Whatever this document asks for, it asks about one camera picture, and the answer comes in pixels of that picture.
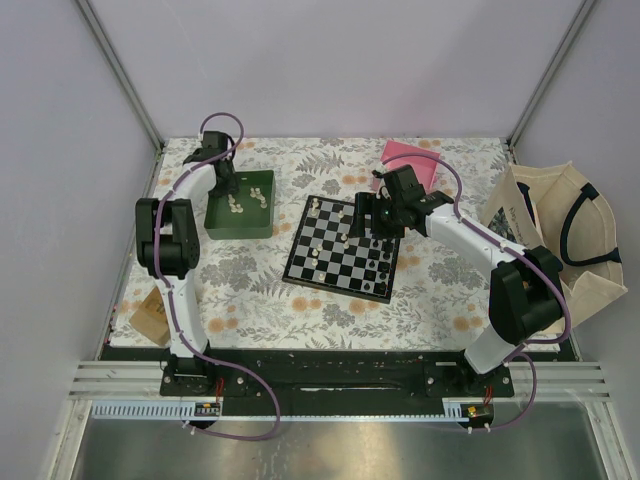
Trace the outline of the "green plastic tray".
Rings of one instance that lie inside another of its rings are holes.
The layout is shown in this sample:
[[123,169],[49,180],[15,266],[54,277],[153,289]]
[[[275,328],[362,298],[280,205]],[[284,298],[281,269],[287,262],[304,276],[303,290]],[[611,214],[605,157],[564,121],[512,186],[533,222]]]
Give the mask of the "green plastic tray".
[[268,239],[275,207],[273,170],[236,173],[237,191],[209,195],[204,228],[212,240]]

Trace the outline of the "black white chess board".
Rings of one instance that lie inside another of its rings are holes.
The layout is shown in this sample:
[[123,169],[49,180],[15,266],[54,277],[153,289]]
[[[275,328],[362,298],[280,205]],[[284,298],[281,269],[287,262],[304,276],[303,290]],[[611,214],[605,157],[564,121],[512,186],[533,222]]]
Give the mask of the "black white chess board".
[[391,301],[398,239],[379,240],[365,219],[365,235],[351,237],[352,202],[309,196],[284,267],[286,283],[383,304]]

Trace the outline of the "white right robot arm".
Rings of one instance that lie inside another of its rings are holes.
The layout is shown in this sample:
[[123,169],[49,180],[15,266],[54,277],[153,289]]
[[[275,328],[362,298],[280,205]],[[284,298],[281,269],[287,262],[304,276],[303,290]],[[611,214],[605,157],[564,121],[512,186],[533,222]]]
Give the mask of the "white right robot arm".
[[401,238],[414,230],[471,263],[489,281],[489,326],[464,350],[455,383],[475,396],[490,372],[515,357],[533,336],[556,321],[570,321],[559,273],[561,262],[546,247],[527,249],[465,216],[459,198],[427,192],[411,166],[379,173],[377,193],[359,192],[350,228],[353,237]]

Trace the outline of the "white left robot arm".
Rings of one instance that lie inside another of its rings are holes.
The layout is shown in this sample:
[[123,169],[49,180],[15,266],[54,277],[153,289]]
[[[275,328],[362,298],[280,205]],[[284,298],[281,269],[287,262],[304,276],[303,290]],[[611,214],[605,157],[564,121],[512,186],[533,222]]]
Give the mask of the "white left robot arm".
[[170,383],[182,381],[196,395],[214,389],[217,372],[205,358],[209,342],[195,293],[200,241],[194,207],[215,187],[234,183],[234,150],[228,134],[201,133],[200,146],[164,196],[141,198],[135,205],[137,260],[154,279],[169,325],[164,375]]

